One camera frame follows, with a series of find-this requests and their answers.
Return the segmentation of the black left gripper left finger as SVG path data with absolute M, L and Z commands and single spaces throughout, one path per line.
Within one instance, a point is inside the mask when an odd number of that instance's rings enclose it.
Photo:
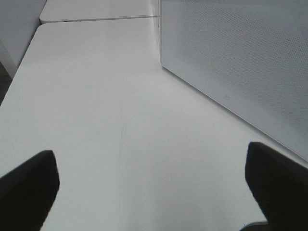
M 0 179 L 0 229 L 39 231 L 59 190 L 53 151 L 42 151 Z

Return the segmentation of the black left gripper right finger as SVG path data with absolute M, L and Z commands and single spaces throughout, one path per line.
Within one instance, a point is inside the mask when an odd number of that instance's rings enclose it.
M 271 230 L 308 229 L 306 167 L 261 142 L 251 142 L 245 180 Z

